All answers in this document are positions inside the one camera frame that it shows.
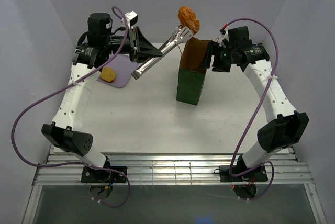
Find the green paper bag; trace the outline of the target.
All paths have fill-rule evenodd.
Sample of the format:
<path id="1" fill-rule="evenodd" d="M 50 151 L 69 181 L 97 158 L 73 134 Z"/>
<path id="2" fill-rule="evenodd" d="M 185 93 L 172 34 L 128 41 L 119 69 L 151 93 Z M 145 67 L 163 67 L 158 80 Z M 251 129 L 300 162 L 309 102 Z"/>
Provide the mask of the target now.
<path id="1" fill-rule="evenodd" d="M 208 44 L 212 40 L 200 40 L 195 37 L 185 44 L 181 55 L 176 100 L 190 105 L 197 105 L 204 86 L 206 68 L 200 64 L 205 57 Z"/>

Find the metal tongs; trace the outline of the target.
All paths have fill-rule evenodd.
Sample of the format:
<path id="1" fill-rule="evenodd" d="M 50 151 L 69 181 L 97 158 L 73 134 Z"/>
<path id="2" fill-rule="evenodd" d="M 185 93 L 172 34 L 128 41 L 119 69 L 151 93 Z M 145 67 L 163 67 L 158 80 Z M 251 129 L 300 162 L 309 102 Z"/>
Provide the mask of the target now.
<path id="1" fill-rule="evenodd" d="M 143 63 L 135 69 L 131 75 L 137 80 L 139 79 L 146 71 L 152 68 L 157 64 L 163 57 L 165 57 L 170 51 L 177 47 L 181 43 L 186 43 L 193 36 L 193 31 L 188 27 L 182 27 L 179 25 L 172 33 L 170 38 L 161 45 L 158 50 L 162 53 L 159 57 L 150 56 Z"/>

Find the yellow bread slice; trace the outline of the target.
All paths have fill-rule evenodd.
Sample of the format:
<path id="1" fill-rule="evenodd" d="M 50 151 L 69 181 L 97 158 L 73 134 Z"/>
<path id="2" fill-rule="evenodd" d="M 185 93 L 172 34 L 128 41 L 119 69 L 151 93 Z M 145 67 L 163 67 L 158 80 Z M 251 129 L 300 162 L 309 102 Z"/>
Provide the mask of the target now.
<path id="1" fill-rule="evenodd" d="M 102 71 L 99 77 L 104 82 L 112 83 L 116 79 L 116 72 L 112 68 L 105 66 L 102 68 Z"/>

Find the brown madeleine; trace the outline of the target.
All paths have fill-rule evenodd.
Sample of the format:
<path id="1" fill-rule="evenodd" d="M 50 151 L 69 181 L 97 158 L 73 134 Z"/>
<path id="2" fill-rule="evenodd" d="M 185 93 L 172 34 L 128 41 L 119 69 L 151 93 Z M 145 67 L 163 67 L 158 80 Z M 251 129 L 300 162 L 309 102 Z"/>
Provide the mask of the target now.
<path id="1" fill-rule="evenodd" d="M 195 12 L 188 6 L 182 6 L 178 11 L 178 19 L 183 27 L 188 27 L 193 34 L 197 34 L 200 29 L 200 22 Z"/>

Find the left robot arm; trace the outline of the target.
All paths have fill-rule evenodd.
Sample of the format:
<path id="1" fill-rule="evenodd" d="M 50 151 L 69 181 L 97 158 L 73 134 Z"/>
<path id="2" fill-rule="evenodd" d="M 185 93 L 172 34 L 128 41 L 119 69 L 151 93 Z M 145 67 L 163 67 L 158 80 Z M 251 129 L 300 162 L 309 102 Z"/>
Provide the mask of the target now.
<path id="1" fill-rule="evenodd" d="M 93 147 L 93 136 L 82 131 L 84 112 L 88 99 L 100 71 L 98 67 L 106 63 L 111 53 L 128 54 L 132 62 L 142 63 L 146 59 L 162 56 L 141 33 L 135 24 L 138 15 L 134 11 L 125 14 L 123 22 L 128 32 L 123 42 L 122 36 L 112 30 L 112 19 L 108 13 L 93 13 L 88 18 L 88 31 L 78 40 L 72 58 L 68 88 L 63 96 L 58 112 L 50 124 L 42 127 L 42 134 L 57 148 L 68 152 L 81 162 L 95 166 L 93 176 L 100 182 L 107 181 L 111 169 L 107 157 Z"/>

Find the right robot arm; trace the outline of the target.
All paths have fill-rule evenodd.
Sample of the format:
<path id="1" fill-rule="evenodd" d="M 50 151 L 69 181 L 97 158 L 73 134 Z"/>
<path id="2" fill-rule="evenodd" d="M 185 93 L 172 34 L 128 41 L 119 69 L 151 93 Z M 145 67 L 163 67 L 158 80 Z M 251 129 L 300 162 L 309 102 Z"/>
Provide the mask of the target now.
<path id="1" fill-rule="evenodd" d="M 290 103 L 273 73 L 269 54 L 262 45 L 252 43 L 246 26 L 224 26 L 220 33 L 221 42 L 208 44 L 201 66 L 214 72 L 230 72 L 232 65 L 240 67 L 266 115 L 267 123 L 258 130 L 256 143 L 225 172 L 232 178 L 248 181 L 271 156 L 301 139 L 309 118 Z"/>

